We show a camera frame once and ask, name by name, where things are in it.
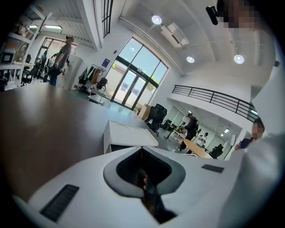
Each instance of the white shelf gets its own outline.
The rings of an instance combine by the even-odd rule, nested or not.
[[[0,64],[0,70],[2,69],[21,69],[22,65],[16,64]]]
[[[20,41],[23,41],[23,42],[26,42],[26,43],[31,43],[32,41],[25,38],[25,37],[22,37],[20,35],[17,35],[15,33],[8,33],[8,37],[11,37],[11,38],[14,38],[14,39],[17,39],[17,40],[20,40]]]

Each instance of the recessed ceiling light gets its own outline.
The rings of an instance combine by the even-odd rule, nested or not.
[[[241,55],[235,55],[233,59],[237,64],[243,64],[244,63],[244,58]]]
[[[56,25],[45,25],[47,29],[62,29],[61,26],[56,26]]]
[[[195,62],[195,59],[192,56],[188,56],[187,61],[190,63],[193,63],[193,62]]]
[[[161,24],[162,23],[162,19],[160,16],[157,16],[157,15],[154,15],[152,18],[151,18],[152,22],[154,24]]]

